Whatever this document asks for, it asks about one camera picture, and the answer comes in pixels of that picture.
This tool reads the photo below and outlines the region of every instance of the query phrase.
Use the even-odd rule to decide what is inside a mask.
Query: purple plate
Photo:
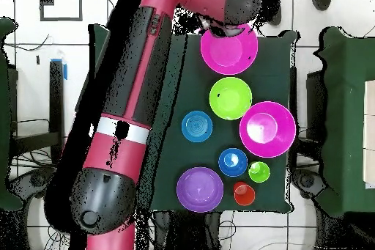
[[[220,176],[206,167],[194,167],[177,182],[177,197],[182,206],[196,213],[206,213],[220,204],[224,185]]]

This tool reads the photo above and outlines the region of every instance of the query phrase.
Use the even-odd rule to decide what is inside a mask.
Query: green tablecloth
[[[327,88],[322,148],[323,176],[328,184],[316,201],[328,215],[374,212],[375,189],[363,182],[363,120],[365,82],[375,79],[375,39],[351,38],[337,28],[322,32]]]
[[[253,93],[253,103],[272,100],[288,106],[291,44],[296,32],[284,32],[282,37],[260,37],[256,60],[245,72],[237,75],[247,82]],[[287,213],[291,206],[286,202],[286,154],[263,159],[271,169],[265,183],[254,183],[247,172],[231,178],[221,173],[218,157],[228,147],[238,147],[248,160],[258,160],[242,145],[239,136],[240,120],[218,118],[209,107],[209,91],[223,76],[212,71],[201,58],[200,35],[173,36],[168,58],[166,77],[153,128],[149,135],[148,150],[138,187],[138,204],[153,210],[181,210],[176,185],[181,174],[194,166],[215,170],[224,183],[224,195],[216,211],[259,210]],[[182,66],[185,42],[186,56]],[[183,117],[190,111],[206,112],[212,119],[213,132],[202,143],[188,141],[181,132]],[[233,197],[237,181],[249,183],[256,191],[255,202],[239,206]]]

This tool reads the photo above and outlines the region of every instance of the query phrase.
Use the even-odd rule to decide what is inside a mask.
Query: tiled floor
[[[25,51],[13,45],[6,45],[9,61],[19,71],[18,119],[48,118],[48,63],[52,58],[63,58],[68,66],[68,78],[64,84],[65,133],[73,123],[74,107],[89,69],[89,34],[87,25],[105,25],[112,4],[107,0],[82,0],[83,21],[40,22],[39,0],[0,0],[0,16],[15,19],[19,27],[5,43],[22,48],[35,48],[46,37],[43,47],[36,51]],[[320,70],[322,63],[313,55],[319,47],[319,33],[326,26],[342,26],[353,36],[362,37],[375,25],[375,0],[333,0],[329,10],[315,10],[311,0],[281,0],[282,21],[279,26],[265,25],[259,35],[275,36],[283,30],[297,30],[296,66],[298,77],[298,116],[300,126],[305,127],[306,88],[309,72]],[[74,17],[78,0],[55,0],[54,7],[45,7],[45,15]],[[368,36],[375,36],[373,30]],[[45,122],[30,122],[19,125],[20,134],[47,131]],[[18,174],[28,169],[19,168]],[[12,168],[12,177],[17,176]],[[232,238],[222,240],[223,250],[311,250],[316,235],[315,210],[310,201],[303,199],[291,185],[291,202],[294,212],[288,215],[277,213],[234,214],[237,231]],[[33,250],[48,249],[48,222],[43,214],[43,200],[33,200],[29,211],[29,237]],[[232,212],[225,212],[221,221],[230,220]],[[220,237],[231,234],[228,222],[220,228]],[[54,244],[53,250],[60,249]]]

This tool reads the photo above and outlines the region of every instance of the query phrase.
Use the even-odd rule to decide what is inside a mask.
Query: small green bowl
[[[270,168],[266,163],[253,162],[249,167],[249,176],[256,183],[263,183],[270,177]]]
[[[251,107],[250,87],[235,77],[222,78],[209,92],[209,105],[224,120],[238,120]]]

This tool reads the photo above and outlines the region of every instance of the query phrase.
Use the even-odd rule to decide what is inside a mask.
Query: blue bowl
[[[220,154],[219,168],[229,177],[239,177],[248,168],[248,158],[240,149],[226,149]]]
[[[212,133],[212,120],[202,111],[192,111],[182,120],[182,134],[191,142],[203,142]]]

